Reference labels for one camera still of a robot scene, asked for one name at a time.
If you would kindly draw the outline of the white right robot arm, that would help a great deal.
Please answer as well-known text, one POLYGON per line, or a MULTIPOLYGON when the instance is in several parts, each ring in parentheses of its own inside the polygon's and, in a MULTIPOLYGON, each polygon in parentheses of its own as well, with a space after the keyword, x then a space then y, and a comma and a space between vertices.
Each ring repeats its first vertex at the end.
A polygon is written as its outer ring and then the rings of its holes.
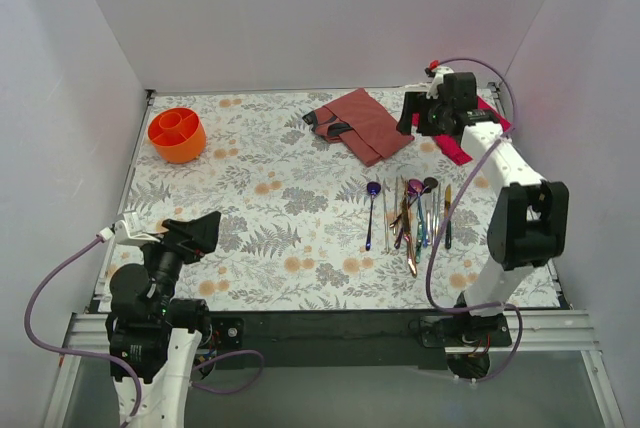
POLYGON ((476 162, 497 195, 487 231, 489 257, 461 294, 455 314, 502 313, 520 283, 560 256, 565 247, 569 190, 545 179, 519 154, 492 110, 479 106, 476 78, 446 66, 426 70, 424 90, 405 94, 397 130, 403 135, 447 135, 476 162))

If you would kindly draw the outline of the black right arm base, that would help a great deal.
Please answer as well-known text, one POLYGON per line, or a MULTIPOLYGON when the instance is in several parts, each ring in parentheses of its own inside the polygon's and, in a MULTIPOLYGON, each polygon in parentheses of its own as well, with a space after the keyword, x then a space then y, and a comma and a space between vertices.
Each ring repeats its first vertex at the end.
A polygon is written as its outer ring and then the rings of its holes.
POLYGON ((469 381, 478 381, 489 374, 491 348, 512 345, 503 314, 491 317, 477 317, 469 313, 422 315, 409 322, 408 330, 424 348, 460 349, 460 352, 445 353, 446 365, 453 375, 469 381))

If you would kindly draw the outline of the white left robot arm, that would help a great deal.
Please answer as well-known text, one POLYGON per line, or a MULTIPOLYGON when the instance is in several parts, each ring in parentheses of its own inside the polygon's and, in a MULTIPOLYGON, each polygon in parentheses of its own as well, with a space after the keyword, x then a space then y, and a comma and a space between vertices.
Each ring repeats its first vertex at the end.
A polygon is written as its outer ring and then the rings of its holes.
POLYGON ((215 251, 221 214, 191 221, 167 219, 148 233, 136 213, 120 216, 109 230, 115 243, 140 249, 143 261, 111 277, 105 324, 111 379, 126 427, 181 427, 191 368, 198 347, 212 336, 202 299, 175 295, 181 270, 215 251))

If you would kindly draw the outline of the dark red fabric pouch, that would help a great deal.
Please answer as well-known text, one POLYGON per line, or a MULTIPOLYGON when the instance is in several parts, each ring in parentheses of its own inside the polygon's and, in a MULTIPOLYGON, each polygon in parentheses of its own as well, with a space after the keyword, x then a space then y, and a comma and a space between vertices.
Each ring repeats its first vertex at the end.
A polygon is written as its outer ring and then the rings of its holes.
POLYGON ((344 144, 366 167, 390 158, 413 140, 386 108, 360 88, 302 117, 317 136, 344 144))

